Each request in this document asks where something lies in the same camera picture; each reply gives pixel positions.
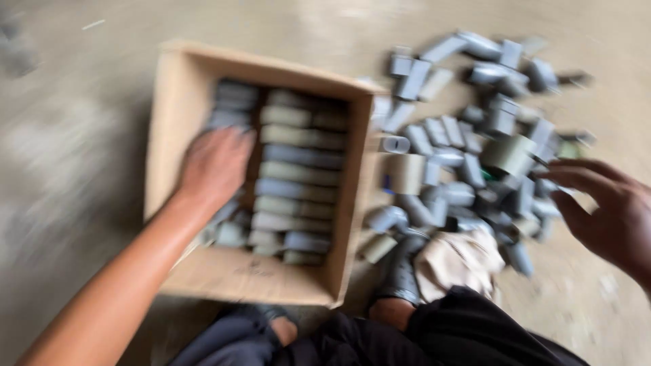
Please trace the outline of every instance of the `open cardboard box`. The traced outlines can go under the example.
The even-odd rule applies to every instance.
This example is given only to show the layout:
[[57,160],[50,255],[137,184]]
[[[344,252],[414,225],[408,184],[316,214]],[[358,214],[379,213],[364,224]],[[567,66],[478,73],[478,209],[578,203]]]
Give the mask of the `open cardboard box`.
[[385,90],[269,57],[194,42],[164,44],[150,126],[145,219],[173,192],[185,151],[202,131],[213,108],[214,85],[222,77],[348,102],[348,142],[333,245],[320,267],[285,265],[246,249],[199,247],[172,269],[161,292],[232,302],[341,305],[375,166],[376,154],[371,152],[377,151],[377,142],[369,136],[373,96]]

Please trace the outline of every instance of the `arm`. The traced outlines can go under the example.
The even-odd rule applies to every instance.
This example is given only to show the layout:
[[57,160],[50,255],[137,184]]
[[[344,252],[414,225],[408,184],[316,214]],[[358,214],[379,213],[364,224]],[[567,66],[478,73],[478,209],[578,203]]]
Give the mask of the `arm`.
[[589,194],[588,213],[572,196],[556,191],[556,202],[572,234],[589,250],[619,267],[651,293],[651,188],[596,160],[550,163],[540,178]]
[[187,244],[244,180],[253,138],[229,128],[197,139],[178,191],[135,240],[57,315],[18,365],[114,365]]

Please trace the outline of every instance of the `dusty floor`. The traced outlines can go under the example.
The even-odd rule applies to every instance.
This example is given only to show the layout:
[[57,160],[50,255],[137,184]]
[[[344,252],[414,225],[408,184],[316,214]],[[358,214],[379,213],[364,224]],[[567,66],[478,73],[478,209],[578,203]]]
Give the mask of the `dusty floor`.
[[[557,69],[595,86],[531,100],[561,127],[600,137],[593,155],[651,182],[651,3],[608,0],[9,1],[42,60],[0,83],[0,364],[11,365],[57,311],[139,230],[157,45],[200,40],[380,80],[384,52],[463,28],[543,35]],[[82,27],[105,20],[85,31]],[[446,62],[467,63],[463,57]],[[419,113],[463,106],[455,85]],[[507,270],[502,306],[594,365],[651,363],[651,315],[632,281],[583,249],[561,223],[531,247],[532,280]],[[374,271],[358,264],[345,309],[363,308]],[[122,360],[160,365],[217,309],[160,297]],[[327,316],[301,311],[307,327]]]

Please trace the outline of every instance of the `black pants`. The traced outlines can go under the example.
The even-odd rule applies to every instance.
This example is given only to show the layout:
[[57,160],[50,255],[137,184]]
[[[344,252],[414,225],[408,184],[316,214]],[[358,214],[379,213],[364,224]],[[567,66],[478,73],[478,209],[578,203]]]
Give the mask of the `black pants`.
[[337,313],[310,337],[281,348],[262,315],[233,312],[201,333],[170,366],[587,365],[519,326],[476,292],[454,287],[419,306],[407,331]]

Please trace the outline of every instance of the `forearm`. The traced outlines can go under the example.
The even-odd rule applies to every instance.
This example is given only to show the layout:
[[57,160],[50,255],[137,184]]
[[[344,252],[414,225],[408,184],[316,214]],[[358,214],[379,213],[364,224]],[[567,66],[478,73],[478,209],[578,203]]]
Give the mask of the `forearm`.
[[176,195],[57,315],[19,365],[114,365],[210,210]]

